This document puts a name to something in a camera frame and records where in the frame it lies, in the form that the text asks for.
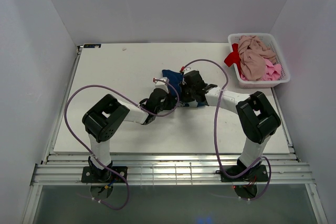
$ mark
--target plastic basket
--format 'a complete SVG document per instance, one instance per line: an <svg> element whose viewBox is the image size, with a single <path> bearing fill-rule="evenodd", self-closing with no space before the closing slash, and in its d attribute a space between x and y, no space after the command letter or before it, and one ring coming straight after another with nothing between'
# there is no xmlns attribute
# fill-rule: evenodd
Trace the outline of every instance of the plastic basket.
<svg viewBox="0 0 336 224"><path fill-rule="evenodd" d="M270 48L273 52L276 53L276 60L277 63L282 65L282 70L281 70L281 77L279 80L277 81L243 81L240 78L239 72L238 72L238 68L237 65L234 64L235 66L235 70L236 70L236 75L239 81L239 86L243 89L247 89L247 88L272 88L280 83L285 83L285 82L289 82L290 80L290 74L285 62L285 59L278 47L278 44L276 43L273 35L271 34L230 34L228 36L228 42L230 44L230 51L233 52L232 49L232 44L234 43L239 43L239 40L241 38L242 35L257 35L260 40L265 43L265 45Z"/></svg>

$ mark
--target pile of cloth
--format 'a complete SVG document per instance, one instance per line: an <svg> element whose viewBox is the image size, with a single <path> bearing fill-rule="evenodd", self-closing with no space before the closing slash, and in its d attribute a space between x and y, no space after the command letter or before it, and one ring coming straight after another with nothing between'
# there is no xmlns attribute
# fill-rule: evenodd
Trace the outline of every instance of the pile of cloth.
<svg viewBox="0 0 336 224"><path fill-rule="evenodd" d="M281 64L276 63L276 54L258 36L242 35L238 44L232 44L233 52L224 63L235 63L244 81L276 81L281 77Z"/></svg>

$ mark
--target wall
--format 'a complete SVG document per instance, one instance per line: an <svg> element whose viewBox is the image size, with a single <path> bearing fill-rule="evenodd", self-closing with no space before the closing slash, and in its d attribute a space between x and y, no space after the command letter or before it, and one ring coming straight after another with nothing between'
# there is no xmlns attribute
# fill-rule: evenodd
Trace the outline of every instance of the wall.
<svg viewBox="0 0 336 224"><path fill-rule="evenodd" d="M286 0L52 0L76 45L121 41L226 42L268 33Z"/></svg>
<svg viewBox="0 0 336 224"><path fill-rule="evenodd" d="M76 47L50 0L0 0L0 219L19 223Z"/></svg>
<svg viewBox="0 0 336 224"><path fill-rule="evenodd" d="M277 95L298 156L309 162L329 223L336 223L336 0L287 0L271 33L290 68Z"/></svg>

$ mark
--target dark blue cloth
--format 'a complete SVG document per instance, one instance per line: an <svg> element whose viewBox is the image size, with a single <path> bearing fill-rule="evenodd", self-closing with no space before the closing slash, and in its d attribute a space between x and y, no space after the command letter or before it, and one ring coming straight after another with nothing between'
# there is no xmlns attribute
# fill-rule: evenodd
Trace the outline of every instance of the dark blue cloth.
<svg viewBox="0 0 336 224"><path fill-rule="evenodd" d="M169 79L169 84L171 84L178 92L179 96L181 97L181 82L183 80L183 75L179 72L174 72L172 70L164 69L162 70L162 76L167 77ZM176 97L175 91L169 87L170 93L173 97Z"/></svg>

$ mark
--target white table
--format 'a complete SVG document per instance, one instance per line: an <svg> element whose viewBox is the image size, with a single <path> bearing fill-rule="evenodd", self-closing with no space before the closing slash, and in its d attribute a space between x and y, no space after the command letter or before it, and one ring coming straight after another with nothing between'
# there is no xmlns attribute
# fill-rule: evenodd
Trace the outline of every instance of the white table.
<svg viewBox="0 0 336 224"><path fill-rule="evenodd" d="M75 73L70 95L89 84L109 86L135 102L147 98L154 88L153 77L162 76L162 69L179 71L188 62L206 58L224 66L229 75L227 89L254 93L257 89L240 89L233 67L223 63L229 54L227 43L167 43L167 44L102 44L101 48L84 48ZM192 65L206 83L222 86L225 76L208 62ZM271 89L259 89L276 108ZM107 90L92 88L80 92L72 101L69 123L76 134L89 145L81 122L83 115ZM156 118L149 125L124 122L111 140L113 153L213 154L214 107L200 109L177 108L165 118ZM218 117L218 147L223 154L243 150L245 135L236 114L220 110ZM62 120L56 139L55 153L86 153L72 137ZM285 133L279 127L265 148L265 154L289 153Z"/></svg>

